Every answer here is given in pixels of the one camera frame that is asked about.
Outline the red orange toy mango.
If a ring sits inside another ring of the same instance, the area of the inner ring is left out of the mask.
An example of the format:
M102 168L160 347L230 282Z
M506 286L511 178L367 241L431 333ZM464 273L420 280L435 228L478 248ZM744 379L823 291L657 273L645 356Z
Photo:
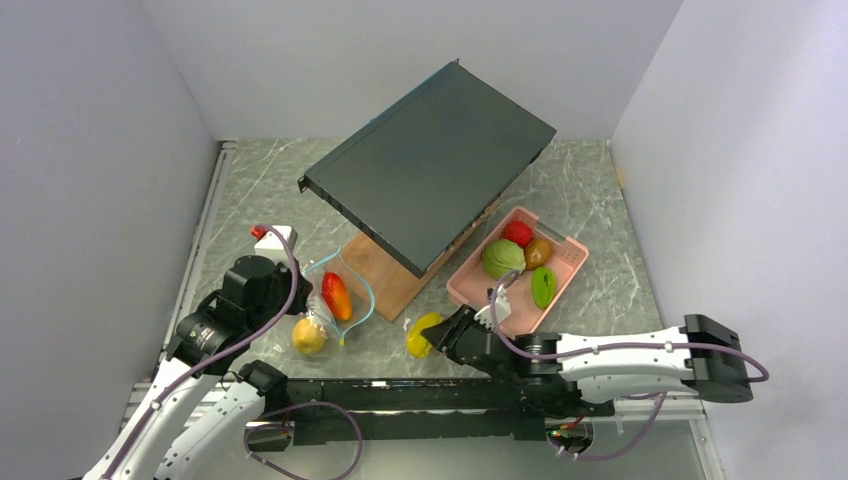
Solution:
M353 304L342 278L334 272L325 272L321 282L321 295L335 320L346 322L352 318Z

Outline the yellow toy walnut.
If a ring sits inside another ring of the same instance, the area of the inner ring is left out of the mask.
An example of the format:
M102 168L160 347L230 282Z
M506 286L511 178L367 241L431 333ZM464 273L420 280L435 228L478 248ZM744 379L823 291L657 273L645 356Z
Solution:
M319 353L327 341L327 333L320 322L302 318L292 330L292 345L304 355Z

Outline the clear zip top bag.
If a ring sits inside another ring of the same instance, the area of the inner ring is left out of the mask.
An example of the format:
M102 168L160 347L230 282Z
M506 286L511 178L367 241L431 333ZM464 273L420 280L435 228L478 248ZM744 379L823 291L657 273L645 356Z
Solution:
M295 323L291 340L295 349L307 356L320 353L330 340L341 348L351 332L370 319L376 308L376 295L362 275L355 272L342 256L339 247L327 257L301 268L307 280L313 280L314 291L307 296L306 312ZM348 282L342 274L351 274L355 283L365 289L367 309L355 313Z

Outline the pink perforated plastic basket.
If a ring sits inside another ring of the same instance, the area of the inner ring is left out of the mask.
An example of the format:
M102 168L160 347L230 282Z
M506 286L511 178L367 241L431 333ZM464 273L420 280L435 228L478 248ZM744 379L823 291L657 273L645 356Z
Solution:
M487 290L495 286L496 280L485 273L482 257L485 247L500 238L502 231L511 221L522 221L531 228L534 235L552 243L553 252L546 266L557 277L557 290L552 303L542 309L535 305L531 293L530 273L523 273L506 288L506 297L511 314L499 320L502 331L509 337L533 333L550 316L563 296L570 282L589 257L589 250L572 237L561 237L539 217L523 207L515 207L501 220L477 246L471 255L449 278L446 287L451 301L457 305L468 304L479 310L485 306Z

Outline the brown toy kiwi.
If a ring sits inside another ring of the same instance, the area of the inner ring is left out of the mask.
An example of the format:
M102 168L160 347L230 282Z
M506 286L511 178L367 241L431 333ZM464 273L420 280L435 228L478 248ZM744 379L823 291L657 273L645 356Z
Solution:
M553 244L545 238L534 238L524 247L526 270L544 266L553 253Z

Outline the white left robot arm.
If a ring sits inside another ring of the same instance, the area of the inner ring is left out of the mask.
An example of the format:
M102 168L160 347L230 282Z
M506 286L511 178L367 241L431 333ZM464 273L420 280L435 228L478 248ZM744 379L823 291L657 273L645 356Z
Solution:
M312 291L298 262L238 258L221 285L174 330L149 390L87 479L153 479L178 460L174 447L196 406L236 358Z

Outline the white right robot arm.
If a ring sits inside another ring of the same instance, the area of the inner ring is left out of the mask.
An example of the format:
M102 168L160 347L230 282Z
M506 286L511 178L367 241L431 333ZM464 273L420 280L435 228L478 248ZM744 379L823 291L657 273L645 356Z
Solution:
M551 396L553 406L574 415L587 404L660 392L690 393L703 401L752 400L752 384L767 375L748 374L753 360L739 335L702 314L678 327L621 336L534 333L501 337L462 307L422 330L451 361L522 387L528 397Z

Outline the wooden cutting board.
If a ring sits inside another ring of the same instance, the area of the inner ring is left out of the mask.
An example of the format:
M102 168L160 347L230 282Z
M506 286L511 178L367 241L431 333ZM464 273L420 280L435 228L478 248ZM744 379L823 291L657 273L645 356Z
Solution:
M340 258L372 288L375 294L375 311L387 321L394 322L493 213L500 200L501 195L496 196L471 225L440 254L422 277L416 277L364 233L356 234L342 247Z

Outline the green toy cabbage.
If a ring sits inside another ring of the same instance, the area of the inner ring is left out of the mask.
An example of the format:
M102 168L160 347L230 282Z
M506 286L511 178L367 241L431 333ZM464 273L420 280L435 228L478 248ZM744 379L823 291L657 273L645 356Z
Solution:
M482 253L481 264L484 272L493 280L501 279L507 273L526 269L524 250L508 239L498 239L488 244Z

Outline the red toy strawberry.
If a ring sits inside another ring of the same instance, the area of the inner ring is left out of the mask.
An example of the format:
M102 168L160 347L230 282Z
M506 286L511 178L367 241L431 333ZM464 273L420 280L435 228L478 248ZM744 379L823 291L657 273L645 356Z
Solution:
M526 248L534 239L534 233L526 223L513 220L503 228L501 238L515 243L520 248Z

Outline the dark grey metal chassis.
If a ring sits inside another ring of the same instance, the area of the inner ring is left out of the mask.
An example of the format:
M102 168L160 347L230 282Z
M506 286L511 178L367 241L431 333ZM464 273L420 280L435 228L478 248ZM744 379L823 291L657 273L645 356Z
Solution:
M556 129L451 61L298 181L421 278Z

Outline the aluminium side rail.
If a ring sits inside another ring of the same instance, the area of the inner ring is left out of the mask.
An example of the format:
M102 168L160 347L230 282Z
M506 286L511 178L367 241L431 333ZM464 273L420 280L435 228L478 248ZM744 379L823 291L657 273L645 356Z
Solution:
M237 140L224 140L220 142L220 149L215 160L213 173L207 193L202 205L198 223L192 236L192 244L185 271L178 289L175 305L172 309L169 324L163 340L162 349L157 357L157 364L151 373L150 379L158 372L161 361L165 358L165 349L171 340L177 322L186 315L188 308L192 305L197 285L199 284L202 265L211 241L211 227L214 225L226 178L231 169L232 161L236 157L238 148Z

